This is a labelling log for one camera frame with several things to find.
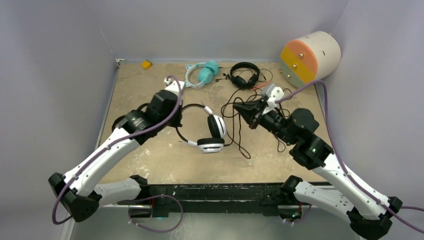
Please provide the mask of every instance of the cylindrical container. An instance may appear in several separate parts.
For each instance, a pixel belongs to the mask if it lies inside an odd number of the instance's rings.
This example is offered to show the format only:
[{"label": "cylindrical container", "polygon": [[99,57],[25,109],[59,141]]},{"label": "cylindrical container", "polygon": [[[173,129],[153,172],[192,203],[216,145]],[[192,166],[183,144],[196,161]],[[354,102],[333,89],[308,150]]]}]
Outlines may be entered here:
[{"label": "cylindrical container", "polygon": [[285,79],[300,88],[331,74],[339,65],[342,51],[328,33],[316,31],[289,41],[281,51],[280,69]]}]

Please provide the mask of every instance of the teal headphones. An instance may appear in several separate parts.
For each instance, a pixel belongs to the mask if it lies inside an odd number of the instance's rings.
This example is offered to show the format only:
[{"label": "teal headphones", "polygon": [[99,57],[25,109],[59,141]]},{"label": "teal headphones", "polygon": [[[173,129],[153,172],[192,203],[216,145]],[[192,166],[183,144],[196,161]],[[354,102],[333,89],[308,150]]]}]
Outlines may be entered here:
[{"label": "teal headphones", "polygon": [[[199,83],[193,84],[189,81],[190,74],[195,69],[198,69],[200,67],[203,67],[203,68],[202,70],[200,70],[197,76]],[[216,76],[218,72],[220,71],[220,66],[218,66],[218,63],[216,61],[208,61],[208,62],[199,62],[194,65],[185,65],[185,69],[187,69],[187,72],[185,73],[185,87],[199,89],[212,81],[214,76]]]}]

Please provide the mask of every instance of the table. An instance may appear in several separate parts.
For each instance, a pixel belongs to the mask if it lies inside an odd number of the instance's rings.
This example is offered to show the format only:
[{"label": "table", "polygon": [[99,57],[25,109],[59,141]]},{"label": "table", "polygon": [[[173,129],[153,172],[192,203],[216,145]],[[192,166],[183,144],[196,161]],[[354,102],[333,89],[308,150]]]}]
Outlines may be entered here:
[{"label": "table", "polygon": [[[154,63],[151,68],[144,69],[139,63],[123,63],[112,95],[105,127],[100,143],[103,143],[111,134],[111,126],[116,118],[136,109],[143,103],[148,103],[153,95],[163,89],[164,78],[175,75],[180,81],[185,80],[185,64],[189,63]],[[231,67],[234,62],[219,63],[221,67]],[[273,73],[272,82],[281,88],[295,90],[279,72],[279,62],[256,62],[260,69],[268,69]],[[195,70],[190,80],[197,81]],[[263,70],[266,79],[271,79],[271,74]],[[230,68],[221,68],[216,78],[224,78],[223,73],[230,73]],[[241,73],[245,79],[251,76],[250,71]],[[220,114],[220,109],[231,94],[237,90],[230,80],[213,80],[201,89],[188,88],[184,92],[184,105],[189,103],[204,103],[215,114]],[[243,90],[236,93],[243,99],[254,92]],[[292,112],[296,108],[307,108],[320,123],[316,134],[327,143],[330,143],[324,117],[314,86],[310,86],[297,94],[291,100],[285,101],[283,107]],[[183,113],[183,127],[181,134],[187,139],[196,141],[200,138],[210,138],[207,124],[207,114],[200,108],[189,108]],[[235,120],[236,141],[238,141],[238,119]],[[232,120],[225,119],[225,124],[232,133]],[[197,147],[181,142],[174,128],[166,127],[155,138],[149,139],[137,150],[122,159],[100,183],[122,181],[131,175],[140,175],[148,179],[150,184],[207,184],[207,183],[266,183],[284,182],[288,176],[295,175],[308,182],[324,181],[320,176],[298,165],[289,155],[290,146],[282,153],[277,152],[278,142],[272,134],[262,127],[255,130],[241,121],[241,145],[246,148],[251,159],[246,159],[233,144],[225,147],[219,153],[203,154]]]}]

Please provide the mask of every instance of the headphone ear cup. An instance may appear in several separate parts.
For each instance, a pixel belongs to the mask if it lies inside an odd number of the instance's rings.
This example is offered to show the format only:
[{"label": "headphone ear cup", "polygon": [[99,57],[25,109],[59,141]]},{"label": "headphone ear cup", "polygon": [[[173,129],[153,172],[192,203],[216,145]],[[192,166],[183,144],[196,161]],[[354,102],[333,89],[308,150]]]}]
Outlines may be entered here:
[{"label": "headphone ear cup", "polygon": [[197,140],[197,146],[206,144],[225,144],[225,140],[223,138],[201,138]]},{"label": "headphone ear cup", "polygon": [[197,76],[199,83],[204,82],[205,84],[212,82],[213,78],[214,78],[214,75],[212,74],[211,70],[205,67],[202,70],[200,70]]},{"label": "headphone ear cup", "polygon": [[258,82],[259,80],[259,75],[257,75],[256,73],[253,74],[253,76],[251,76],[249,78],[249,81],[247,82],[247,87],[248,88],[253,88],[255,86],[255,84]]},{"label": "headphone ear cup", "polygon": [[209,131],[212,135],[212,138],[221,138],[220,128],[213,115],[209,115],[207,117],[207,125],[209,126]]},{"label": "headphone ear cup", "polygon": [[232,83],[242,89],[246,88],[247,85],[246,81],[241,76],[233,76]]},{"label": "headphone ear cup", "polygon": [[204,64],[203,68],[210,69],[210,71],[212,72],[214,76],[216,76],[218,72],[220,71],[220,66],[218,65],[216,61],[208,61],[207,63]]}]

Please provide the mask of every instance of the white wall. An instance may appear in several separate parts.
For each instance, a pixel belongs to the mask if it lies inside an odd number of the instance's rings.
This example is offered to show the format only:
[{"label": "white wall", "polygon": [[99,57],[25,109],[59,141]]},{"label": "white wall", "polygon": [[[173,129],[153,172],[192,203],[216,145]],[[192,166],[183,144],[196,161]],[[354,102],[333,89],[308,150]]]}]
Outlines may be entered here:
[{"label": "white wall", "polygon": [[114,54],[129,60],[277,60],[332,31],[348,0],[87,0]]},{"label": "white wall", "polygon": [[116,63],[85,0],[2,0],[0,36],[0,238],[58,239],[48,178],[93,150]]},{"label": "white wall", "polygon": [[[335,30],[342,49],[326,80],[343,160],[373,187],[424,207],[424,1],[350,0]],[[424,228],[424,214],[401,216]],[[393,220],[387,239],[423,239]]]}]

